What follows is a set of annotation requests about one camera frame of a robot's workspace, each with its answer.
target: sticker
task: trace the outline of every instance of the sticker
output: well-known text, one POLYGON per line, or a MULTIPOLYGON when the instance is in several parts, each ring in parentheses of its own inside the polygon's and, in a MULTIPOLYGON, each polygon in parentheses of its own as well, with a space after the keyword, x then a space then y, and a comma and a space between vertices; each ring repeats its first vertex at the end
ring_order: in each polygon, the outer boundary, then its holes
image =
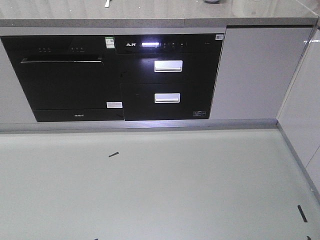
POLYGON ((106 103, 107 109, 122 109, 122 101, 108 101, 106 103))
POLYGON ((207 115, 207 111, 193 111, 194 117, 205 117, 207 115))
POLYGON ((224 39, 224 34, 215 35, 215 40, 223 40, 223 39, 224 39))
POLYGON ((105 46, 107 49, 115 48, 115 39, 113 36, 106 36, 104 39, 105 39, 105 46))

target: digital display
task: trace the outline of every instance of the digital display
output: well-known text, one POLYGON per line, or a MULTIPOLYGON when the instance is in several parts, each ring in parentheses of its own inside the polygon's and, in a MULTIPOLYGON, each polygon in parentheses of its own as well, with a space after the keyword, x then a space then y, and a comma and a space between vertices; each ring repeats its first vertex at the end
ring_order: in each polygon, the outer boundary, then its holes
POLYGON ((142 44, 143 48, 157 48, 160 46, 159 42, 143 42, 142 44))

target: built-in dishwasher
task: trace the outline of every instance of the built-in dishwasher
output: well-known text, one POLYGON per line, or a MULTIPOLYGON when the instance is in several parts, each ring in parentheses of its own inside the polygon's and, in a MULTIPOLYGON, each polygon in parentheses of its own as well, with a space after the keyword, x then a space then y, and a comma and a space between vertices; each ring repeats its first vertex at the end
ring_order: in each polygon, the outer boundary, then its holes
POLYGON ((105 36, 1 40, 38 122, 124 119, 116 51, 105 36))
POLYGON ((38 122, 209 118, 223 34, 3 36, 38 122))

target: gray floor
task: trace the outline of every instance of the gray floor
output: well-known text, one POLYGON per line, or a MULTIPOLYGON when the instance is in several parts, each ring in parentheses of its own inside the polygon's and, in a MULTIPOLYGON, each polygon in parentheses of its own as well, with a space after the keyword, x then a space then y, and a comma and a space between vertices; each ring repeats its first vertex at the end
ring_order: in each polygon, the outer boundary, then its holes
POLYGON ((277 129, 2 134, 0 195, 3 240, 320 239, 277 129))

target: silver handle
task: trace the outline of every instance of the silver handle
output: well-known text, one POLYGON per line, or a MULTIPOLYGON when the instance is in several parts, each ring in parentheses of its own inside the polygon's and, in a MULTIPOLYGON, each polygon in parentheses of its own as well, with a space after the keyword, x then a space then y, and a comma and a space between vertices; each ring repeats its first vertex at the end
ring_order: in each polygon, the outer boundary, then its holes
POLYGON ((181 72, 182 67, 155 67, 155 72, 181 72))
POLYGON ((154 61, 154 72, 169 72, 180 73, 182 72, 183 61, 182 60, 156 60, 154 61))
POLYGON ((179 98, 157 99, 156 103, 179 103, 179 98))
POLYGON ((178 104, 180 103, 180 93, 155 93, 155 104, 178 104))
POLYGON ((28 60, 22 60, 22 64, 42 64, 42 63, 101 63, 103 64, 103 61, 100 60, 88 60, 88 61, 28 61, 28 60))

